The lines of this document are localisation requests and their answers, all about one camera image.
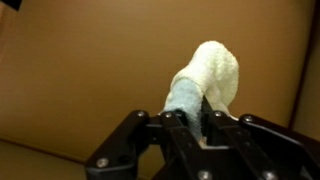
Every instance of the folded towel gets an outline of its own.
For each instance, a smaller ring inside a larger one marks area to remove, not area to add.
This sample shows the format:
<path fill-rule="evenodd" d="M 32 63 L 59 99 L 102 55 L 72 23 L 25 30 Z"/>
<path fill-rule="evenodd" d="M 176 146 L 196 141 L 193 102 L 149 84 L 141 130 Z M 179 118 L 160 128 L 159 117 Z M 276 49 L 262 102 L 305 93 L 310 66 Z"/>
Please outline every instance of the folded towel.
<path fill-rule="evenodd" d="M 238 89 L 236 58 L 219 42 L 199 46 L 190 63 L 173 78 L 164 111 L 182 110 L 191 132 L 201 138 L 200 109 L 205 96 L 213 110 L 230 115 L 228 105 Z"/>

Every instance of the cloth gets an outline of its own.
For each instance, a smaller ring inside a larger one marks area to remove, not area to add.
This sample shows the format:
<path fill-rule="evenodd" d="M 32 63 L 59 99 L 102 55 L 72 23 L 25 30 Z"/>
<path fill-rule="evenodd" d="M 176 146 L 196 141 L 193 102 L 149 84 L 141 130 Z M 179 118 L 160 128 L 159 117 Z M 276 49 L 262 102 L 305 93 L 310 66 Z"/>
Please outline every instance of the cloth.
<path fill-rule="evenodd" d="M 228 106 L 236 95 L 238 78 L 239 65 L 232 53 L 217 41 L 205 42 L 174 76 L 163 110 L 185 112 L 191 132 L 200 139 L 203 96 L 213 110 L 230 115 Z"/>

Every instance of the fabric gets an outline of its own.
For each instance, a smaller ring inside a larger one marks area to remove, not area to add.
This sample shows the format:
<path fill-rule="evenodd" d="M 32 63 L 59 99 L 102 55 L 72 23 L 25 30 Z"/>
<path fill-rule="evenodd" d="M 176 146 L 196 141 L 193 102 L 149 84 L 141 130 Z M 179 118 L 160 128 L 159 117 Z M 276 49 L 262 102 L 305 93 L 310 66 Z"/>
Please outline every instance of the fabric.
<path fill-rule="evenodd" d="M 238 77 L 239 65 L 232 53 L 219 42 L 205 42 L 196 50 L 190 63 L 174 76 L 164 111 L 184 111 L 192 133 L 199 139 L 203 96 L 212 109 L 230 115 L 228 105 L 236 95 Z"/>

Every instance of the blue cloth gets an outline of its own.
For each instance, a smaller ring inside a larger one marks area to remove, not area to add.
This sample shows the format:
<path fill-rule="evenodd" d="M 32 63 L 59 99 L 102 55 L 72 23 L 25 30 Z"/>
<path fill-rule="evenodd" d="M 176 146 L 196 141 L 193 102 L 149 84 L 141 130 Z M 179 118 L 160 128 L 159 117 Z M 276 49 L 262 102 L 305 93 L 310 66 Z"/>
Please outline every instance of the blue cloth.
<path fill-rule="evenodd" d="M 181 79 L 175 83 L 167 97 L 164 111 L 181 110 L 186 114 L 191 133 L 197 140 L 201 138 L 201 103 L 202 96 L 196 84 L 189 79 Z"/>

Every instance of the screw head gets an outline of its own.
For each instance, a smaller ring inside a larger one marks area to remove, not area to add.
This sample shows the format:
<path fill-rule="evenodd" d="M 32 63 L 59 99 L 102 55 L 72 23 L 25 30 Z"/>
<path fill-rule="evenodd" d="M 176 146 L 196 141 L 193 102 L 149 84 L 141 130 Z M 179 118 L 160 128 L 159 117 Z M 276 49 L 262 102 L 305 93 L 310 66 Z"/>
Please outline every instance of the screw head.
<path fill-rule="evenodd" d="M 278 180 L 277 175 L 271 171 L 264 171 L 262 175 L 265 180 Z"/>
<path fill-rule="evenodd" d="M 146 114 L 146 113 L 144 113 L 143 111 L 139 111 L 139 112 L 138 112 L 138 116 L 139 116 L 139 117 L 142 117 L 142 116 L 144 116 L 145 114 Z"/>
<path fill-rule="evenodd" d="M 98 168 L 105 168 L 109 164 L 109 159 L 108 158 L 100 158 L 97 161 L 97 167 Z"/>
<path fill-rule="evenodd" d="M 170 112 L 165 114 L 166 118 L 171 118 L 172 114 Z"/>
<path fill-rule="evenodd" d="M 221 116 L 222 116 L 222 113 L 221 113 L 220 111 L 216 111 L 216 112 L 214 113 L 214 115 L 217 116 L 217 117 L 221 117 Z"/>
<path fill-rule="evenodd" d="M 247 122 L 253 121 L 251 116 L 245 116 L 244 120 L 247 121 Z"/>
<path fill-rule="evenodd" d="M 198 172 L 199 180 L 212 180 L 212 174 L 209 171 L 201 170 Z"/>

